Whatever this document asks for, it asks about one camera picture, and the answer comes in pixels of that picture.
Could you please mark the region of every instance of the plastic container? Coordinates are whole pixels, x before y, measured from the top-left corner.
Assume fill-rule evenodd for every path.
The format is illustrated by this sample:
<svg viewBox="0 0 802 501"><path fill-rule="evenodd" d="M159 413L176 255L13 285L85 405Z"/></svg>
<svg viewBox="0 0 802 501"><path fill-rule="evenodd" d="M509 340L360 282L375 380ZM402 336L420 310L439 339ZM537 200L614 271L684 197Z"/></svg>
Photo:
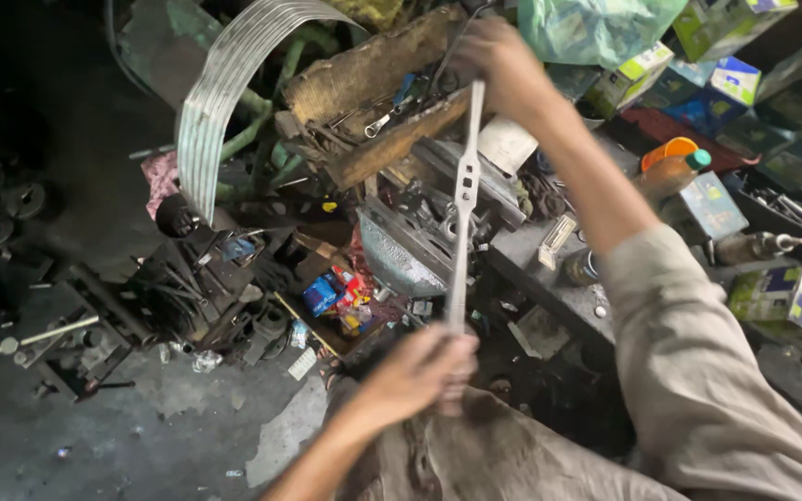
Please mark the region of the plastic container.
<svg viewBox="0 0 802 501"><path fill-rule="evenodd" d="M688 137L674 137L665 144L645 154L640 162L640 167L642 168L642 172L645 172L649 170L649 167L667 157L694 154L697 150L698 145Z"/></svg>
<svg viewBox="0 0 802 501"><path fill-rule="evenodd" d="M645 198L663 199L682 191L695 180L695 177L698 177L698 172L708 165L710 165L710 154L705 150L667 157L643 172L636 180L636 185Z"/></svg>

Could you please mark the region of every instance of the spanner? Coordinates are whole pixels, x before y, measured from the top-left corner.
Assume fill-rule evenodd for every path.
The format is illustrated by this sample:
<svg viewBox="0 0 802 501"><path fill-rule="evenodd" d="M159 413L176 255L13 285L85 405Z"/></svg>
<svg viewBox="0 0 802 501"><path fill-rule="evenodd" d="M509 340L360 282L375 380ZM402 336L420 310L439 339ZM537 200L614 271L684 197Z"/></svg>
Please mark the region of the spanner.
<svg viewBox="0 0 802 501"><path fill-rule="evenodd" d="M367 126L363 130L363 134L371 139L376 137L376 134L378 134L382 130L382 127L385 126L389 120L391 120L392 115L400 115L401 111L404 111L404 108L407 106L407 103L409 103L413 99L414 99L413 96L407 96L406 98L404 98L404 101L393 106L391 111L383 115L381 119L376 120L375 122Z"/></svg>
<svg viewBox="0 0 802 501"><path fill-rule="evenodd" d="M469 219L475 209L479 195L479 125L481 107L485 102L485 83L475 79L472 82L472 95L469 105L469 136L466 150L457 164L456 188L453 190L453 204L456 206L456 243L453 255L453 275L447 299L447 326L451 333L462 334L466 325L466 278L469 274Z"/></svg>

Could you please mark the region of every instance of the shirt sleeve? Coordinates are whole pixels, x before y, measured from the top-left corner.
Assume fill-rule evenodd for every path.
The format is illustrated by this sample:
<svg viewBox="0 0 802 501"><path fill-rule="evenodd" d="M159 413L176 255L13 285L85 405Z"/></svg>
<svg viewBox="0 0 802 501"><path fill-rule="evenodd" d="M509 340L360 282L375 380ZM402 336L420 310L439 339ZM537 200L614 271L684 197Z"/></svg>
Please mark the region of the shirt sleeve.
<svg viewBox="0 0 802 501"><path fill-rule="evenodd" d="M763 379L682 238L639 233L601 275L644 472L694 499L802 501L802 416Z"/></svg>

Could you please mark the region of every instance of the cable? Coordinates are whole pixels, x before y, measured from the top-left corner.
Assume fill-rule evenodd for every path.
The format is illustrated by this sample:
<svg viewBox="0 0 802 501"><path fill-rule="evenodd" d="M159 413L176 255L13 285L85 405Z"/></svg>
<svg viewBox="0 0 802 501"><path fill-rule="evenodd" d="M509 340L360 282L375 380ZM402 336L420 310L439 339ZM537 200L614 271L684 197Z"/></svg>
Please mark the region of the cable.
<svg viewBox="0 0 802 501"><path fill-rule="evenodd" d="M151 96L152 93L150 92L150 87L144 84L139 78L138 75L132 72L132 69L128 67L121 55L119 55L119 49L117 48L117 32L115 22L113 21L114 10L116 6L114 5L113 0L104 0L104 30L107 32L107 45L110 47L110 53L113 54L113 59L116 60L117 66L120 70L122 70L123 74L126 75L126 78L129 79L136 87L141 89L141 92L145 93L148 96Z"/></svg>

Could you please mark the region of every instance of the small white label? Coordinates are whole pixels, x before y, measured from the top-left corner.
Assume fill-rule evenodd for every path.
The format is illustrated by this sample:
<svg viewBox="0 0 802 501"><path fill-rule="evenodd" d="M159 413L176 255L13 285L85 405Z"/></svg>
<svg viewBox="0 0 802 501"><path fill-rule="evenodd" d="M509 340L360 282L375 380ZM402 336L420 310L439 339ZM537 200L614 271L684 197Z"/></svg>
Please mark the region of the small white label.
<svg viewBox="0 0 802 501"><path fill-rule="evenodd" d="M315 350L312 348L308 348L302 352L302 356L299 357L295 362L293 362L292 366L287 369L287 372L292 374L296 381L301 381L305 374L311 369L311 367L315 366L315 362L317 361L317 356L315 355Z"/></svg>

